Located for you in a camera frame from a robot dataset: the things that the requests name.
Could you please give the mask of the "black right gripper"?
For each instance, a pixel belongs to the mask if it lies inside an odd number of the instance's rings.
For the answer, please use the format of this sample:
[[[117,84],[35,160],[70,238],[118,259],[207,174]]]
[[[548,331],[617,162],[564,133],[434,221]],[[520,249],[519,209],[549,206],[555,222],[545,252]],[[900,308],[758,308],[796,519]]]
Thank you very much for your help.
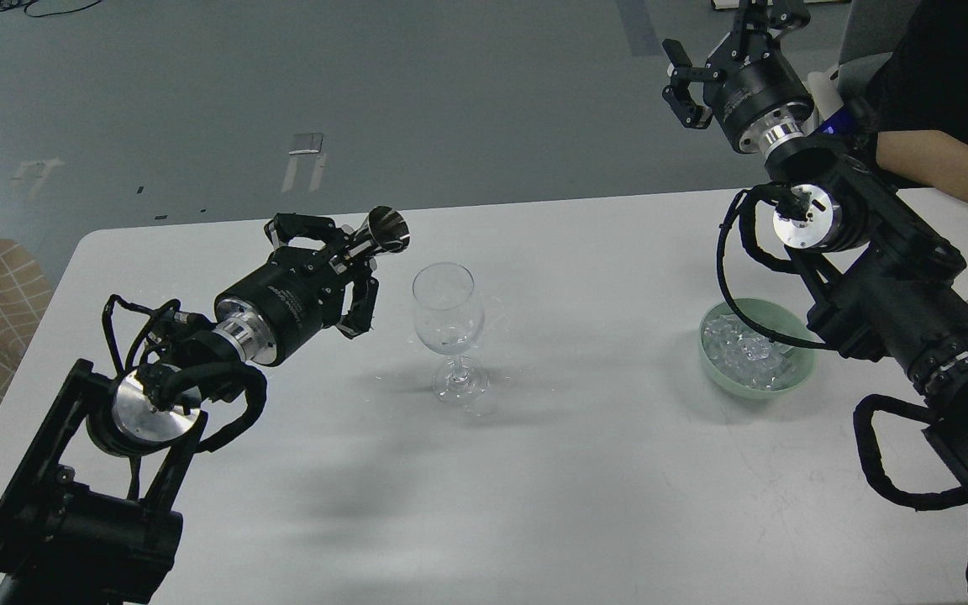
[[[738,1],[731,30],[703,66],[694,66],[678,39],[663,39],[670,80],[662,99],[680,126],[707,129],[718,120],[734,152],[757,152],[753,123],[765,116],[791,116],[799,125],[811,118],[811,93],[782,56],[780,39],[811,22],[804,1]],[[704,104],[691,85],[703,84]]]

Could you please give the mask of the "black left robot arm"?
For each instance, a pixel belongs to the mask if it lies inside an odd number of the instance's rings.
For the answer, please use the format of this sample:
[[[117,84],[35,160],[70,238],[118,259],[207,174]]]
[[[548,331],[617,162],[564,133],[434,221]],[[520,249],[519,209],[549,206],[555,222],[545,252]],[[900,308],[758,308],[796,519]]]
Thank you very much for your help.
[[[196,455],[266,408],[266,367],[324,329],[371,329],[376,258],[408,246],[401,215],[357,227],[295,213],[266,223],[270,254],[215,296],[103,305],[111,369],[74,361],[0,497],[0,604],[147,604],[183,536],[176,499]]]

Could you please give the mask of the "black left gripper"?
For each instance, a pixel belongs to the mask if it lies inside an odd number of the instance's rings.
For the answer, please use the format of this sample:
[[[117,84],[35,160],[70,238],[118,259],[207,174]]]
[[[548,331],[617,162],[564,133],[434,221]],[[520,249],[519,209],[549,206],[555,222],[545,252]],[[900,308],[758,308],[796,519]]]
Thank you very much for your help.
[[[277,213],[265,233],[273,246],[266,263],[215,300],[215,332],[241,360],[277,366],[320,330],[335,327],[349,339],[369,332],[379,296],[377,263],[335,256],[350,244],[350,231],[332,218]],[[301,238],[323,246],[291,246]]]

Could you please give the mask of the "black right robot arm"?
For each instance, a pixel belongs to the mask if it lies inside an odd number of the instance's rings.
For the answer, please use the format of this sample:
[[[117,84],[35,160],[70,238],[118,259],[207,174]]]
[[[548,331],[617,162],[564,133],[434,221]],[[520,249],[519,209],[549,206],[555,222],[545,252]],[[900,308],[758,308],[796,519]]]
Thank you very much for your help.
[[[769,176],[731,200],[716,240],[716,280],[726,305],[769,340],[845,359],[897,361],[923,403],[879,394],[857,403],[853,425],[865,481],[915,512],[968,509],[968,303],[953,288],[965,258],[858,158],[852,142],[804,131],[814,100],[781,41],[809,19],[802,1],[741,1],[704,64],[696,65],[677,39],[661,43],[670,61],[662,98],[682,126],[704,129],[716,120],[734,152],[763,155]],[[739,307],[723,271],[731,229],[756,263],[802,279],[816,340],[768,329]],[[919,493],[896,487],[873,425],[880,411],[922,423],[957,486]]]

